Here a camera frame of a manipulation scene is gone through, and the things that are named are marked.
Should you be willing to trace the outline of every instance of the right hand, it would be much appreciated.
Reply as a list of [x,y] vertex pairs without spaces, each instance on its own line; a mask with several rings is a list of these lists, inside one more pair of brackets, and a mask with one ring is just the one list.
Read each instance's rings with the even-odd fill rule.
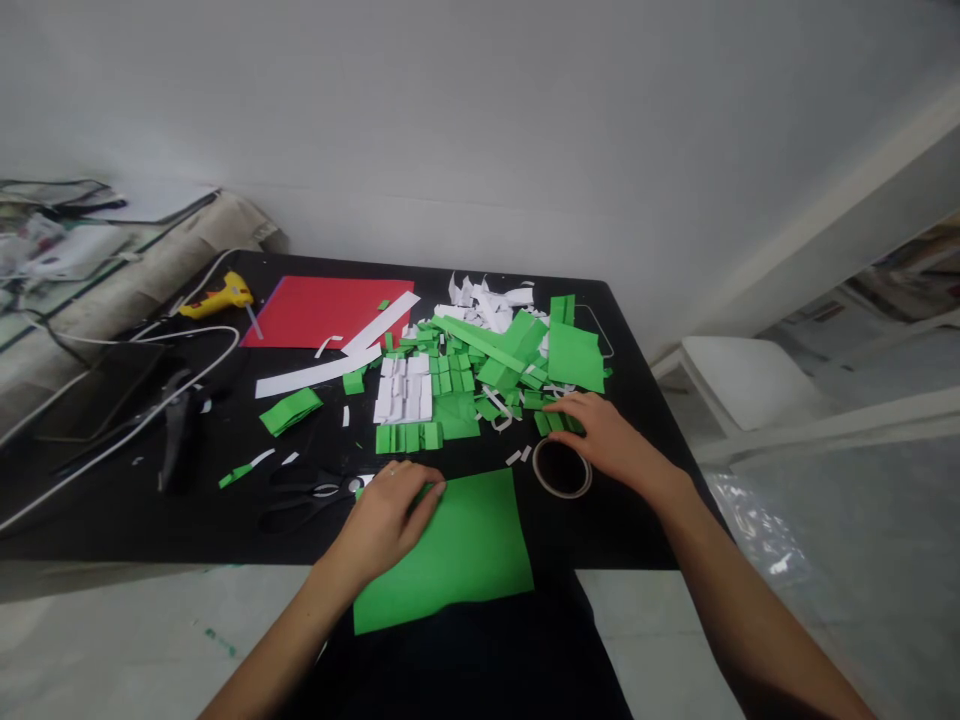
[[690,476],[667,460],[647,439],[631,427],[613,403],[596,393],[570,393],[544,412],[563,412],[580,421],[586,437],[571,432],[552,432],[557,440],[583,455],[592,465],[619,480],[651,504],[693,489]]

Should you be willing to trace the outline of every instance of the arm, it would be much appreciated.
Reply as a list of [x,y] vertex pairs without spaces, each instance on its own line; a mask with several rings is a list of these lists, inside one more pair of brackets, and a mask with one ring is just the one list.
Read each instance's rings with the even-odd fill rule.
[[[313,667],[330,631],[360,591],[417,544],[446,488],[439,471],[409,460],[391,462],[374,480],[303,587],[201,720],[274,716]],[[408,513],[427,484],[433,489]]]
[[690,477],[599,396],[572,393],[544,408],[577,418],[587,436],[550,433],[636,490],[660,518],[704,633],[748,717],[787,702],[836,718],[873,714],[700,500]]

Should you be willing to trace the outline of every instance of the green paper sheet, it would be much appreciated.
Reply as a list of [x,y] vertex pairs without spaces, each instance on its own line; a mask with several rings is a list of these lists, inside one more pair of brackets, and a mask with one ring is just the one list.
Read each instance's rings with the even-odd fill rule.
[[277,437],[287,428],[296,425],[307,415],[323,405],[323,401],[310,388],[303,388],[288,395],[260,416],[269,433]]
[[420,542],[360,593],[354,632],[418,620],[453,603],[531,590],[510,468],[450,480]]
[[551,326],[547,375],[557,383],[573,383],[602,393],[603,356],[597,336],[563,323]]
[[223,490],[227,485],[235,483],[237,480],[242,478],[248,472],[253,470],[253,465],[247,463],[246,465],[241,465],[238,468],[234,468],[230,471],[229,475],[225,475],[223,479],[220,480],[220,489]]
[[435,397],[433,421],[443,426],[444,441],[480,436],[472,392],[447,393]]

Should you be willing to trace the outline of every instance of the hand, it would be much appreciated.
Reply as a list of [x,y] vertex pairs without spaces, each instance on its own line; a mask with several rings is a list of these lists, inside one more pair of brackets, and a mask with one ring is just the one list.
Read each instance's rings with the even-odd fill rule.
[[[428,484],[433,487],[410,512],[414,498]],[[439,470],[394,460],[364,489],[321,562],[334,562],[356,582],[359,592],[413,549],[446,487]]]
[[571,432],[552,432],[557,440],[583,455],[591,464],[624,485],[632,487],[655,504],[693,488],[690,477],[673,465],[646,438],[633,429],[613,403],[596,393],[574,392],[544,408],[575,417],[586,437]]

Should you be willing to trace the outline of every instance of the white wall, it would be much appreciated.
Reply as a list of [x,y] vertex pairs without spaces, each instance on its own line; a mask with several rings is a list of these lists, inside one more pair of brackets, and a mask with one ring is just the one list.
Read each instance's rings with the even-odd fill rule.
[[221,183],[297,252],[602,278],[641,345],[960,68],[934,0],[21,0],[0,168]]

